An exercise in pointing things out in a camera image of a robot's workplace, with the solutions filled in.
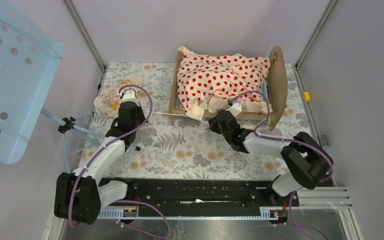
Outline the red strawberry print duvet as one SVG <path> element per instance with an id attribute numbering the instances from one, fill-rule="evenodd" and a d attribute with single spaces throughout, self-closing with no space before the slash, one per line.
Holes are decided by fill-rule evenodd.
<path id="1" fill-rule="evenodd" d="M 236 98 L 244 112 L 272 110 L 262 94 L 270 69 L 267 57 L 206 55 L 180 46 L 182 60 L 177 69 L 177 96 L 186 116 L 202 120 L 205 112 L 216 113 L 229 107 Z"/>

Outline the wooden pet bed frame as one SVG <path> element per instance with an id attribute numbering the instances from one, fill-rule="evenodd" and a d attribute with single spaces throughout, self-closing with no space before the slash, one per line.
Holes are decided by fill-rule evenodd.
<path id="1" fill-rule="evenodd" d="M 178 83 L 177 83 L 177 72 L 180 61 L 182 60 L 183 55 L 177 49 L 176 64 L 174 68 L 174 78 L 172 83 L 171 97 L 168 107 L 168 112 L 174 116 L 186 116 L 184 109 L 181 106 L 179 97 L 177 95 Z M 279 46 L 275 46 L 268 57 L 269 58 L 270 68 L 268 70 L 266 84 L 268 87 L 268 100 L 264 97 L 261 92 L 261 96 L 266 104 L 270 104 L 272 110 L 267 111 L 267 113 L 260 112 L 247 112 L 243 111 L 242 105 L 237 101 L 236 98 L 230 99 L 228 101 L 228 108 L 230 107 L 229 102 L 233 101 L 234 103 L 239 103 L 241 105 L 241 113 L 236 117 L 238 120 L 251 120 L 251 121 L 264 121 L 268 119 L 269 130 L 273 130 L 278 122 L 280 121 L 282 115 L 284 114 L 287 98 L 288 98 L 288 76 L 283 56 L 283 51 Z M 213 118 L 217 115 L 218 112 L 205 112 L 203 115 L 204 118 Z"/>

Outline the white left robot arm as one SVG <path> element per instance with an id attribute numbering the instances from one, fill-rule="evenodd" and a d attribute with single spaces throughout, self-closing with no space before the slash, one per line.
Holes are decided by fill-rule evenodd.
<path id="1" fill-rule="evenodd" d="M 68 220 L 71 226 L 79 223 L 91 225 L 102 208 L 115 201 L 128 206 L 135 200 L 135 192 L 127 182 L 112 179 L 101 184 L 110 166 L 132 145 L 136 132 L 145 123 L 145 116 L 137 93 L 132 85 L 118 91 L 121 103 L 118 116 L 98 150 L 85 164 L 71 173 L 61 173 L 56 181 L 54 216 Z"/>

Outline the checkered ruffled pillow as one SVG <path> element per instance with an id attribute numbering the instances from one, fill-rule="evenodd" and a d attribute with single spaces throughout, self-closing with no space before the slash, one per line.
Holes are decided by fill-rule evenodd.
<path id="1" fill-rule="evenodd" d="M 119 115 L 118 109 L 122 102 L 119 96 L 120 88 L 125 85 L 141 86 L 142 84 L 143 79 L 135 74 L 127 75 L 122 80 L 110 80 L 109 83 L 103 85 L 101 94 L 95 98 L 94 107 L 108 117 L 116 118 Z"/>

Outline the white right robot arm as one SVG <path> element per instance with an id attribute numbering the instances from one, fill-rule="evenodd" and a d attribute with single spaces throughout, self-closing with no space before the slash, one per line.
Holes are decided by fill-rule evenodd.
<path id="1" fill-rule="evenodd" d="M 241 111 L 242 106 L 235 102 L 208 121 L 209 129 L 222 135 L 237 152 L 263 153 L 283 159 L 288 171 L 270 183 L 266 198 L 271 205 L 279 206 L 293 191 L 313 190 L 319 182 L 331 178 L 332 158 L 308 133 L 301 131 L 293 138 L 261 134 L 240 126 L 236 117 Z"/>

